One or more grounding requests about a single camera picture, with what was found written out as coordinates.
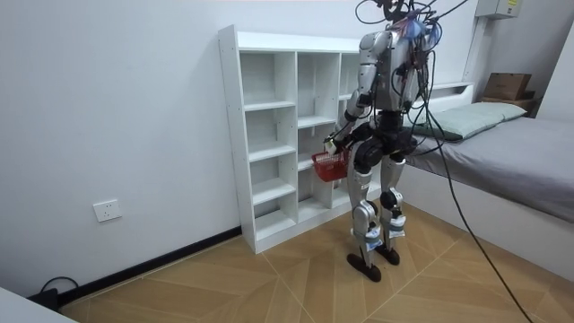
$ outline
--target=robot leg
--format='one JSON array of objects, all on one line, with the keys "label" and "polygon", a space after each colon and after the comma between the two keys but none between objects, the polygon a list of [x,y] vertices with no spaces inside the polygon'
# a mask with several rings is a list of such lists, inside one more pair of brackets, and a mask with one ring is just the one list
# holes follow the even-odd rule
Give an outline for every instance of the robot leg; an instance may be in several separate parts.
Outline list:
[{"label": "robot leg", "polygon": [[354,165],[356,152],[361,144],[362,142],[359,142],[353,147],[347,170],[347,188],[352,206],[351,233],[359,244],[361,256],[349,254],[347,262],[371,281],[380,282],[381,273],[375,266],[373,257],[373,250],[382,245],[379,237],[380,225],[377,224],[378,209],[374,203],[367,200],[372,171],[370,167],[359,171]]},{"label": "robot leg", "polygon": [[383,226],[383,245],[377,247],[377,252],[391,265],[398,265],[401,258],[395,250],[395,237],[404,236],[402,204],[403,195],[396,190],[396,184],[403,173],[406,161],[401,154],[393,154],[383,158],[381,163],[381,210],[380,223]]}]

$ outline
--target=red basket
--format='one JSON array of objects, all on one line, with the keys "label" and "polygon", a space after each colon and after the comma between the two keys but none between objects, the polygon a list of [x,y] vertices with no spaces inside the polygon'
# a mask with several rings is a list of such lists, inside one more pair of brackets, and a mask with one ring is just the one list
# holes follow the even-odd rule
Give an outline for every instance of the red basket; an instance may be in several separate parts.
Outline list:
[{"label": "red basket", "polygon": [[347,177],[349,152],[344,151],[336,155],[328,152],[316,153],[311,158],[315,172],[323,181],[330,182]]}]

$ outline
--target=black baseboard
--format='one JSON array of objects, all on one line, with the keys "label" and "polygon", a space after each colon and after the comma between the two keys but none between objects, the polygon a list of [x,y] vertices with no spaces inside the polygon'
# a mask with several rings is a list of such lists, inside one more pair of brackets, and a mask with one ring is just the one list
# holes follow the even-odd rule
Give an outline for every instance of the black baseboard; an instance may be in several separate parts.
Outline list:
[{"label": "black baseboard", "polygon": [[241,234],[241,227],[233,228],[225,232],[216,234],[210,238],[190,244],[189,246],[185,246],[181,249],[171,251],[170,253],[167,253],[163,256],[159,256],[157,258],[143,262],[139,265],[129,267],[128,269],[124,269],[115,274],[105,276],[91,283],[84,284],[78,288],[74,288],[73,290],[62,292],[57,296],[58,307],[62,307],[67,303],[78,300],[84,296],[90,295],[91,293],[101,291],[115,284],[119,284],[130,278],[134,278],[138,275],[145,274],[153,269],[159,268],[161,266],[166,266],[169,263],[193,255],[198,251],[207,249],[218,243],[237,237],[240,234]]}]

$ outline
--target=shelf compartment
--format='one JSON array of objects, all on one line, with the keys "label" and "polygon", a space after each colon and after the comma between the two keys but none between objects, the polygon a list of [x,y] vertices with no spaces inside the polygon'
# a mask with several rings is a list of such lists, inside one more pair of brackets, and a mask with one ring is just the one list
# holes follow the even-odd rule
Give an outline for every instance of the shelf compartment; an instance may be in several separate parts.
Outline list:
[{"label": "shelf compartment", "polygon": [[351,98],[351,93],[353,93],[359,85],[358,73],[359,54],[342,54],[339,97],[349,96],[349,98]]},{"label": "shelf compartment", "polygon": [[323,182],[313,169],[299,172],[297,200],[300,223],[328,210],[332,187],[331,183]]},{"label": "shelf compartment", "polygon": [[328,210],[323,203],[317,201],[315,198],[303,200],[299,202],[299,222],[305,222]]},{"label": "shelf compartment", "polygon": [[244,109],[270,109],[259,104],[294,102],[295,59],[294,52],[239,53]]},{"label": "shelf compartment", "polygon": [[279,231],[291,228],[297,224],[282,210],[260,216],[255,219],[256,239],[261,240],[276,234]]},{"label": "shelf compartment", "polygon": [[258,162],[287,153],[295,153],[295,148],[280,142],[253,144],[249,146],[249,162]]},{"label": "shelf compartment", "polygon": [[290,108],[294,106],[295,102],[293,101],[268,101],[268,102],[246,104],[244,110],[258,111],[262,109],[280,109],[280,108]]},{"label": "shelf compartment", "polygon": [[291,192],[254,208],[256,239],[267,238],[297,223],[297,200]]},{"label": "shelf compartment", "polygon": [[253,205],[260,205],[295,192],[297,186],[297,155],[254,161],[249,164]]},{"label": "shelf compartment", "polygon": [[260,205],[293,193],[295,188],[282,179],[269,179],[253,186],[253,205]]},{"label": "shelf compartment", "polygon": [[339,59],[337,54],[297,54],[299,128],[335,122]]},{"label": "shelf compartment", "polygon": [[250,162],[296,151],[295,109],[254,110],[245,113],[245,121]]},{"label": "shelf compartment", "polygon": [[308,116],[297,119],[297,128],[303,129],[306,127],[316,127],[328,124],[334,124],[334,118],[327,118],[322,116]]},{"label": "shelf compartment", "polygon": [[300,153],[297,155],[297,170],[308,170],[313,167],[313,160],[310,153]]},{"label": "shelf compartment", "polygon": [[333,125],[323,125],[314,128],[302,128],[297,132],[297,170],[308,170],[313,167],[311,156],[325,150],[323,142],[333,132]]}]

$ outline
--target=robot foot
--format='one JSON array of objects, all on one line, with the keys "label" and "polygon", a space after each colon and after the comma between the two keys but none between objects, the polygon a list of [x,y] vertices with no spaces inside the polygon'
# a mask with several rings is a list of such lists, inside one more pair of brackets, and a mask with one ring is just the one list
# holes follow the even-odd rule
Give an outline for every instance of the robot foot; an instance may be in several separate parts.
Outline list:
[{"label": "robot foot", "polygon": [[387,250],[387,247],[385,247],[385,245],[381,245],[375,248],[375,250],[381,255],[383,256],[389,264],[393,265],[393,266],[398,266],[398,264],[401,263],[401,256],[399,256],[398,252],[396,252],[396,250],[392,249],[392,250]]},{"label": "robot foot", "polygon": [[371,281],[375,283],[380,282],[381,275],[380,270],[378,270],[377,266],[373,265],[371,267],[367,267],[367,265],[365,265],[365,261],[360,256],[354,254],[347,255],[347,262],[353,268],[357,269],[358,271],[366,275]]}]

